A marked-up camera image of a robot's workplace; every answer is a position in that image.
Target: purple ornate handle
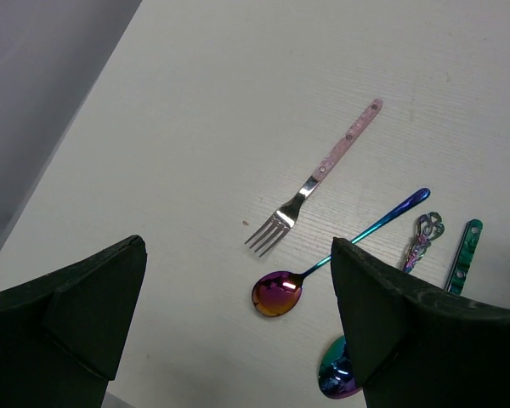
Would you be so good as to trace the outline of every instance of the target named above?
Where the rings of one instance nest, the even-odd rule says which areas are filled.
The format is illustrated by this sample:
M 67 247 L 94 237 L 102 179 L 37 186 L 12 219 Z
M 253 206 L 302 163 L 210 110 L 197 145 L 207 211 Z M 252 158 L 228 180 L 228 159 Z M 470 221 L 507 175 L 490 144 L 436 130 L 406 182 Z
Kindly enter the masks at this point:
M 359 119 L 355 121 L 349 128 L 343 138 L 332 148 L 330 153 L 323 159 L 312 173 L 312 177 L 321 182 L 325 176 L 331 172 L 332 168 L 338 163 L 342 156 L 348 151 L 349 147 L 355 140 L 363 133 L 363 130 L 372 122 L 379 111 L 382 110 L 383 101 L 381 99 L 374 99 L 370 106 L 365 109 Z

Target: white wooden surface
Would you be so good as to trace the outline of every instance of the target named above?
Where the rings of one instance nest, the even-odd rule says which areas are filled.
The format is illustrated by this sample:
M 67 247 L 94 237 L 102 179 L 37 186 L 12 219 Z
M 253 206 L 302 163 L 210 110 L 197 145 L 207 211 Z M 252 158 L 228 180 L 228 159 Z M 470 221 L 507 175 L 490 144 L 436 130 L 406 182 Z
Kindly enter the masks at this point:
M 376 97 L 382 113 L 298 226 L 255 258 L 242 242 Z M 510 0 L 145 0 L 9 237 L 0 290 L 137 233 L 149 264 L 113 394 L 362 407 L 315 380 L 341 332 L 328 267 L 280 319 L 255 315 L 249 293 L 423 186 L 425 204 L 360 245 L 398 264 L 414 218 L 438 211 L 445 235 L 414 272 L 442 285 L 480 218 L 464 295 L 510 308 Z

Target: fork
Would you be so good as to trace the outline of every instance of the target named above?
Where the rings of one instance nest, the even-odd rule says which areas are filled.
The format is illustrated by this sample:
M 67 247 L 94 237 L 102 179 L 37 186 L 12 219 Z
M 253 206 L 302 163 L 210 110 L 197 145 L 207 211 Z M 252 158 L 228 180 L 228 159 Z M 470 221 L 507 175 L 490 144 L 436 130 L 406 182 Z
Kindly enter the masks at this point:
M 314 192 L 315 188 L 323 181 L 326 175 L 331 172 L 346 151 L 348 151 L 349 147 L 360 134 L 363 133 L 363 130 L 372 122 L 372 119 L 376 117 L 382 107 L 383 101 L 381 99 L 374 99 L 370 106 L 359 116 L 359 119 L 351 125 L 346 134 L 336 143 L 325 159 L 315 168 L 312 175 L 306 180 L 306 183 L 304 183 L 298 193 L 291 200 L 275 210 L 263 226 L 259 228 L 255 234 L 250 236 L 244 244 L 247 245 L 252 241 L 249 247 L 250 249 L 255 247 L 255 253 L 264 248 L 259 255 L 259 257 L 262 257 L 280 242 L 291 228 L 295 226 L 298 220 L 300 207 L 309 195 Z

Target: utensil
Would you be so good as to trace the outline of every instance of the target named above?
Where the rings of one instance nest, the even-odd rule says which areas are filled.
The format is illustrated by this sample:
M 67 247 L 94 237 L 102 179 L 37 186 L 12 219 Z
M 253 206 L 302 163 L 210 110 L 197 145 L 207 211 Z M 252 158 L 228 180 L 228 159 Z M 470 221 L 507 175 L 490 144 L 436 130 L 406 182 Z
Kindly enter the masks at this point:
M 479 219 L 468 221 L 457 248 L 456 258 L 451 266 L 450 275 L 444 286 L 446 291 L 461 295 L 483 228 L 484 224 Z
M 420 202 L 425 201 L 431 191 L 427 188 L 420 189 L 401 202 L 397 207 L 376 221 L 371 227 L 357 235 L 352 243 L 357 243 L 372 232 L 380 229 L 385 224 L 411 210 Z M 321 259 L 318 263 L 302 274 L 294 274 L 287 270 L 276 270 L 263 276 L 253 286 L 252 302 L 260 313 L 268 317 L 277 317 L 287 313 L 295 307 L 302 294 L 303 281 L 313 274 L 321 266 L 331 260 L 331 255 Z
M 327 157 L 315 168 L 312 175 L 306 180 L 306 183 L 304 183 L 298 193 L 290 201 L 275 210 L 263 226 L 255 231 L 255 234 L 250 236 L 244 244 L 253 241 L 249 247 L 255 247 L 255 252 L 259 252 L 264 248 L 259 255 L 259 257 L 262 257 L 281 241 L 297 222 L 300 207 L 309 195 L 314 192 L 326 175 L 331 172 L 354 141 L 357 140 L 369 123 L 372 122 L 372 119 L 376 117 L 382 107 L 383 101 L 381 99 L 374 99 L 370 106 L 359 116 L 359 119 L 351 125 L 346 134 L 332 148 Z
M 417 234 L 402 268 L 407 274 L 425 255 L 431 242 L 444 234 L 442 218 L 437 212 L 423 214 L 416 224 Z M 317 379 L 321 392 L 332 400 L 341 400 L 360 391 L 355 383 L 345 336 L 337 338 L 323 355 Z
M 433 241 L 444 234 L 444 230 L 440 214 L 437 212 L 423 214 L 417 220 L 417 233 L 408 249 L 402 270 L 409 274 L 414 269 L 414 266 L 425 256 Z

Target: fork tine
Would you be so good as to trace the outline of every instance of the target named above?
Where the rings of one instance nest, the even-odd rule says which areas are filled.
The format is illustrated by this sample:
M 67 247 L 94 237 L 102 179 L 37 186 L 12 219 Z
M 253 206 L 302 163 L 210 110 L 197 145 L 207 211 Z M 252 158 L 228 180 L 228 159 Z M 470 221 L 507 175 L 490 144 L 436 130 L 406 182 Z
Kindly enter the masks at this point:
M 274 217 L 272 217 L 272 219 L 270 220 L 270 225 L 269 227 L 266 229 L 266 231 L 264 231 L 261 236 L 259 236 L 257 238 L 257 240 L 255 242 L 253 242 L 250 246 L 249 246 L 249 249 L 252 249 L 253 247 L 255 247 L 261 240 L 264 239 L 264 237 L 266 235 L 268 235 L 274 228 L 276 227 L 276 224 L 275 224 L 275 219 Z
M 266 223 L 263 224 L 263 226 L 261 228 L 259 228 L 255 234 L 253 234 L 252 236 L 249 237 L 249 239 L 244 242 L 244 245 L 246 245 L 249 241 L 251 241 L 253 238 L 255 238 L 262 230 L 264 230 L 266 228 L 266 226 L 268 224 L 270 224 L 270 221 L 272 221 L 272 217 L 270 217 L 269 219 L 266 220 Z
M 281 232 L 281 225 L 279 224 L 274 224 L 274 232 L 261 244 L 258 246 L 258 248 L 255 250 L 255 253 L 257 253 L 259 250 L 261 250 L 262 248 L 264 248 L 264 246 L 266 244 L 268 244 L 269 242 L 271 242 L 276 235 L 278 235 L 280 232 Z
M 272 242 L 272 243 L 269 245 L 269 247 L 268 247 L 268 248 L 266 248 L 266 249 L 263 251 L 263 253 L 261 253 L 258 257 L 259 257 L 259 258 L 261 258 L 261 257 L 262 257 L 262 256 L 263 256 L 266 252 L 268 252 L 269 250 L 271 250 L 271 249 L 274 247 L 274 245 L 275 245 L 275 244 L 277 244 L 278 242 L 280 242 L 280 241 L 281 241 L 281 239 L 282 239 L 284 236 L 286 236 L 286 235 L 287 235 L 287 233 L 288 233 L 290 230 L 291 230 L 290 228 L 285 228 L 285 229 L 283 229 L 283 231 L 281 232 L 281 235 L 280 235 L 280 236 L 278 236 L 278 237 L 274 240 L 274 242 Z

